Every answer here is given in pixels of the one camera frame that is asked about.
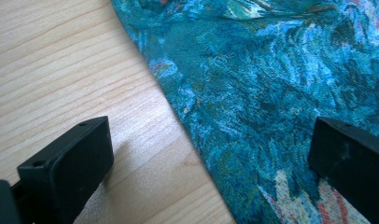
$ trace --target screw hole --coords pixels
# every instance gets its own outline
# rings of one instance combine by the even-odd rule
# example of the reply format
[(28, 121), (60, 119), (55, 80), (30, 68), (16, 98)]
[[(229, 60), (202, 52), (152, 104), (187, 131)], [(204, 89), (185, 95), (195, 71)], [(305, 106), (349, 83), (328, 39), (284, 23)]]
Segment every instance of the screw hole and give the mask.
[(33, 166), (34, 167), (40, 167), (40, 166), (43, 166), (45, 164), (45, 161), (35, 161), (33, 162)]

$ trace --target blue floral fabric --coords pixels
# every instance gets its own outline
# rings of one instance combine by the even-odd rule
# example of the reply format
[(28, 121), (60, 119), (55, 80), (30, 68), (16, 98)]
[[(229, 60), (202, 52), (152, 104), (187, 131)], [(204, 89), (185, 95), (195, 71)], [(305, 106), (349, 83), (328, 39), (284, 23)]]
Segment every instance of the blue floral fabric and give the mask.
[(238, 223), (367, 222), (306, 159), (318, 116), (379, 136), (379, 1), (112, 3)]

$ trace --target black clamp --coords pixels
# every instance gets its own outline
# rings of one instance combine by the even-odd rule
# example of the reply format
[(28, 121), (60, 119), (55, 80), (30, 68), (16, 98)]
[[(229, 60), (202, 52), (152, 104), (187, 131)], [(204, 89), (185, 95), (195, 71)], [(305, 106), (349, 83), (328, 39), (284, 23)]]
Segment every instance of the black clamp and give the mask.
[(316, 120), (308, 162), (371, 223), (379, 223), (379, 138), (335, 119)]
[(108, 117), (79, 123), (0, 180), (0, 223), (73, 223), (113, 161)]

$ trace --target light wood grain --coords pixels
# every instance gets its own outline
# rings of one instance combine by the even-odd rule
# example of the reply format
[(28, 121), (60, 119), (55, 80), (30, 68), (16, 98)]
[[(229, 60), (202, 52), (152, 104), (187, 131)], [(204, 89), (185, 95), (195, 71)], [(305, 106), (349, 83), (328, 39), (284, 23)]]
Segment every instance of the light wood grain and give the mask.
[(233, 223), (109, 1), (0, 1), (0, 178), (98, 116), (115, 163), (76, 223)]

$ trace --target wooden table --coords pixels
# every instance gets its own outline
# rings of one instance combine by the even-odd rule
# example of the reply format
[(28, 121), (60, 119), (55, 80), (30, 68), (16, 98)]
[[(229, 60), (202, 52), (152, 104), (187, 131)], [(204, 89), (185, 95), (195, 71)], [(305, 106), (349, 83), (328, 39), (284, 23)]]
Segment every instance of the wooden table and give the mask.
[(109, 1), (0, 0), (0, 178), (104, 115), (115, 164), (76, 223), (233, 222)]

